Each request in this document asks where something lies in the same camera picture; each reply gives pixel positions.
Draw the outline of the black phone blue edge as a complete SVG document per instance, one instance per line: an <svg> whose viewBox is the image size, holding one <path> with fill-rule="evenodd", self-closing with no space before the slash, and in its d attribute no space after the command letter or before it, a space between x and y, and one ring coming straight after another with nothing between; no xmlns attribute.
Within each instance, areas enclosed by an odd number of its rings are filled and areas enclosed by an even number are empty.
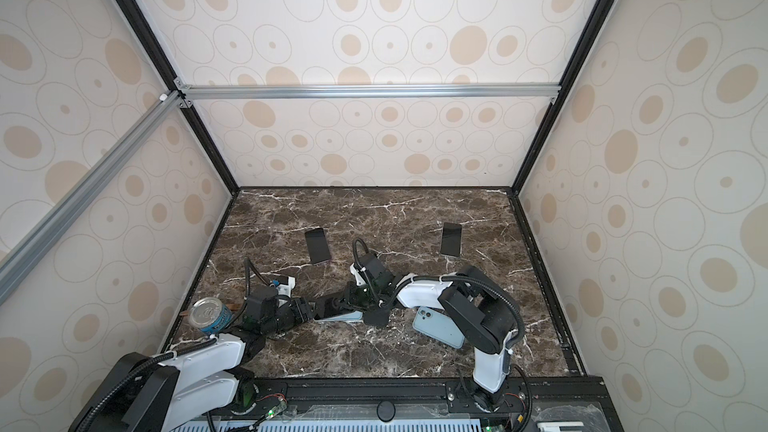
<svg viewBox="0 0 768 432"><path fill-rule="evenodd" d="M352 312L354 312L354 309L342 295L330 294L315 300L313 318L316 321L330 320Z"/></svg>

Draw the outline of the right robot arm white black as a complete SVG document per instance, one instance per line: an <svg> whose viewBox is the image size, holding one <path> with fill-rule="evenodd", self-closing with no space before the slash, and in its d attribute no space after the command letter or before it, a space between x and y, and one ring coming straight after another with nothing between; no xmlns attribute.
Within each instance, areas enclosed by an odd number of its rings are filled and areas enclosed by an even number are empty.
<svg viewBox="0 0 768 432"><path fill-rule="evenodd" d="M495 410L512 349L526 332L518 303L474 266L441 276L397 276L361 238L353 240L352 255L354 280L342 307L361 312L365 324L378 328L388 325L395 308L440 311L473 347L475 386L468 394L482 410Z"/></svg>

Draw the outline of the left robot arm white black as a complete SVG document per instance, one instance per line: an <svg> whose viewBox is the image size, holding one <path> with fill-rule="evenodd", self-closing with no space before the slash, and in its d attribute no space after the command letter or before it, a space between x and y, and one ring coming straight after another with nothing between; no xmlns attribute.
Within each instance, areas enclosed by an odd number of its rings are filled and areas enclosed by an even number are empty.
<svg viewBox="0 0 768 432"><path fill-rule="evenodd" d="M204 297L188 310L190 325L206 336L156 355L128 353L118 360L74 419L73 431L171 431L216 409L251 412L258 386L243 363L269 336L310 321L314 307L293 296L293 282L248 284L238 310Z"/></svg>

